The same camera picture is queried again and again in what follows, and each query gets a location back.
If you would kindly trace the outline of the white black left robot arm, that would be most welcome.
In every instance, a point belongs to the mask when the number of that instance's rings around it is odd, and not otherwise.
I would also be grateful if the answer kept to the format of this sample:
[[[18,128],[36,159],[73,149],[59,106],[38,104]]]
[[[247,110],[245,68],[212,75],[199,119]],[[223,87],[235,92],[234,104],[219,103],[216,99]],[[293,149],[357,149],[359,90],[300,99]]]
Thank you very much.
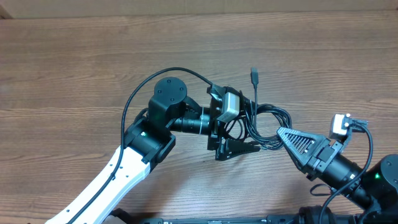
[[[123,143],[106,167],[49,223],[103,223],[124,196],[160,164],[176,142],[174,131],[205,135],[218,161],[257,152],[260,147],[226,135],[225,126],[250,101],[229,87],[211,83],[208,107],[188,96],[186,84],[175,77],[159,80],[148,107],[124,129]]]

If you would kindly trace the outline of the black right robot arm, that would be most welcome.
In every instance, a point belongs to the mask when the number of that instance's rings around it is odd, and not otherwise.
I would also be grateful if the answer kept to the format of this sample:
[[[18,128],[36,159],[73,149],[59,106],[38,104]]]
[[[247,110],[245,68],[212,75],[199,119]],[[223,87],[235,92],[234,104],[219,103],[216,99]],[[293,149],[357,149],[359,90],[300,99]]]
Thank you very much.
[[[320,179],[331,193],[323,205],[302,207],[292,223],[397,223],[397,155],[383,157],[375,166],[363,168],[342,155],[353,133],[364,133],[373,156],[373,139],[363,124],[347,122],[331,128],[328,138],[288,128],[277,134],[296,168],[309,180]],[[353,202],[363,212],[336,215],[328,207],[338,195]]]

